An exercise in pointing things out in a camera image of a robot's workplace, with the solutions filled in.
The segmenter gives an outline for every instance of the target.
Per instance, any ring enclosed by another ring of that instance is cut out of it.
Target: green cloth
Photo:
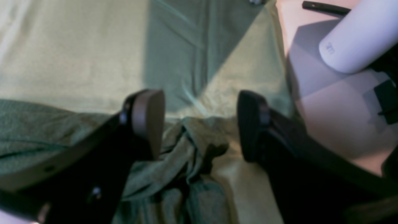
[[[9,100],[0,100],[0,111],[0,174],[67,149],[109,118]],[[231,223],[223,189],[210,177],[213,158],[228,142],[208,122],[165,124],[160,160],[134,163],[114,224]]]
[[[165,91],[167,117],[231,117],[241,89],[291,116],[276,0],[0,0],[0,98],[112,114]]]

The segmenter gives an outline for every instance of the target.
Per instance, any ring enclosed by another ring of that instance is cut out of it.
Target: green blanket
[[[0,175],[67,149],[109,118],[8,100],[0,108]],[[166,123],[160,160],[134,163],[114,224],[231,223],[226,196],[210,177],[213,158],[228,142],[212,123]]]

